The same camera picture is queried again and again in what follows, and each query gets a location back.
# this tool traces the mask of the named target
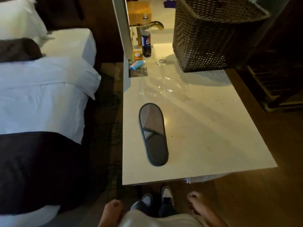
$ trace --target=wooden headboard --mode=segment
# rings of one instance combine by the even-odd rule
[[[96,65],[123,62],[123,48],[112,0],[36,0],[48,30],[89,28],[97,46]]]

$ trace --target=shoe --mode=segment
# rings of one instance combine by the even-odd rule
[[[165,198],[169,198],[170,201],[172,202],[172,205],[174,206],[174,198],[172,196],[172,191],[168,186],[162,187],[161,197],[162,197],[162,202],[164,201]]]
[[[152,206],[152,195],[150,193],[145,194],[142,198],[141,201],[148,207]],[[137,207],[139,206],[139,202],[136,202],[131,206],[131,209],[136,210]]]

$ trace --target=white blanket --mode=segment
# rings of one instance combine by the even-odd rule
[[[0,64],[0,134],[49,131],[81,143],[86,103],[100,80],[82,58]]]

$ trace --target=bottle label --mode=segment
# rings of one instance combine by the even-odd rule
[[[151,46],[151,36],[142,36],[141,37],[142,40],[142,46],[143,47],[150,47]]]

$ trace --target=laundry basket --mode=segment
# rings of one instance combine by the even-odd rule
[[[184,72],[233,66],[270,14],[248,0],[177,0],[173,49]]]

